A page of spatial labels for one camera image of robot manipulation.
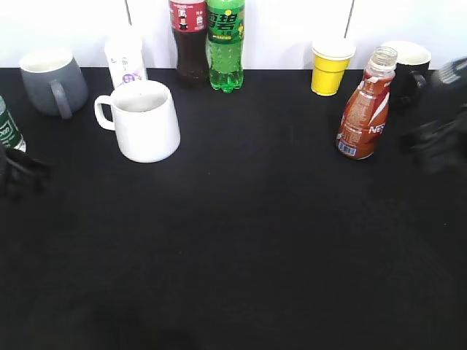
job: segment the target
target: white jar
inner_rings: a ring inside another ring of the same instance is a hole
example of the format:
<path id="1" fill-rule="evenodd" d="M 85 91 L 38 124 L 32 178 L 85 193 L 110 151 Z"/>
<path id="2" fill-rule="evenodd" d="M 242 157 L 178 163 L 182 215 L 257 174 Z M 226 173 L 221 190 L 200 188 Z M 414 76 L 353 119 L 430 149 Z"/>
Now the white jar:
<path id="1" fill-rule="evenodd" d="M 147 80 L 142 56 L 143 41 L 131 26 L 114 32 L 105 44 L 114 88 L 135 80 Z"/>

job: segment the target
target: yellow paper cup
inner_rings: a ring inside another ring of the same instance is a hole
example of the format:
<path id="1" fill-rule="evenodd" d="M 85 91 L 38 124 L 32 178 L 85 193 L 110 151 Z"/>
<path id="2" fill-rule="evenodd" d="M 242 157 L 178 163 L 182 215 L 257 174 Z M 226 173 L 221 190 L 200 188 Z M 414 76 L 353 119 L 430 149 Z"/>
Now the yellow paper cup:
<path id="1" fill-rule="evenodd" d="M 313 42 L 313 52 L 313 92 L 321 96 L 335 95 L 355 54 L 355 45 L 347 39 L 326 39 Z"/>

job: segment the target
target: bottle label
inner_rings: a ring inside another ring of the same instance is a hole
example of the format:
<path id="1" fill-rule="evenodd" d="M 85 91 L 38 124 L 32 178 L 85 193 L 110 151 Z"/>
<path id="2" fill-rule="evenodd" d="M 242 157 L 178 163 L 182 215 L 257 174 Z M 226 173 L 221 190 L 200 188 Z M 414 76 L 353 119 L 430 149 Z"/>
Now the bottle label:
<path id="1" fill-rule="evenodd" d="M 209 10 L 209 40 L 217 44 L 234 44 L 244 38 L 244 9 Z"/>
<path id="2" fill-rule="evenodd" d="M 12 115 L 8 109 L 5 109 L 0 115 L 0 141 L 5 147 L 14 148 L 21 142 L 22 138 Z"/>
<path id="3" fill-rule="evenodd" d="M 386 125 L 392 79 L 373 77 L 365 71 L 347 102 L 337 135 L 337 147 L 345 155 L 364 159 L 373 154 Z"/>
<path id="4" fill-rule="evenodd" d="M 112 57 L 109 60 L 109 70 L 114 88 L 136 80 L 147 80 L 146 69 L 144 69 L 144 63 L 140 55 Z"/>
<path id="5" fill-rule="evenodd" d="M 197 4 L 179 4 L 170 1 L 172 28 L 181 33 L 195 33 L 206 29 L 207 5 L 205 1 Z"/>

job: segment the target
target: gray mug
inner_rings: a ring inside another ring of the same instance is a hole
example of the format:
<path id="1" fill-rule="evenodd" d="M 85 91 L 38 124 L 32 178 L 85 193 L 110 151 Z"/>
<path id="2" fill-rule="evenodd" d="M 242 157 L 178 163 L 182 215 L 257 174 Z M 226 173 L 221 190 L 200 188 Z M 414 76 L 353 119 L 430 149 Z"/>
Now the gray mug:
<path id="1" fill-rule="evenodd" d="M 31 52 L 20 68 L 29 100 L 42 114 L 70 119 L 88 99 L 88 86 L 68 50 Z"/>

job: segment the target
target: green soda bottle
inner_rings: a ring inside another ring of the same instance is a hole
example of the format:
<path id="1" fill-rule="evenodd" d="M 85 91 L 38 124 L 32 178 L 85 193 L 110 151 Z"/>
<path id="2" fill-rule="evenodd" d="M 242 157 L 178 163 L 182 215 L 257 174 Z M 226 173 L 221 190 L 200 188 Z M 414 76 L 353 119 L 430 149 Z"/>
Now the green soda bottle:
<path id="1" fill-rule="evenodd" d="M 13 121 L 12 115 L 7 109 L 7 105 L 0 96 L 0 142 L 8 148 L 26 151 L 26 143 L 18 127 Z"/>
<path id="2" fill-rule="evenodd" d="M 207 0 L 209 78 L 215 90 L 231 93 L 243 85 L 242 50 L 245 0 Z"/>

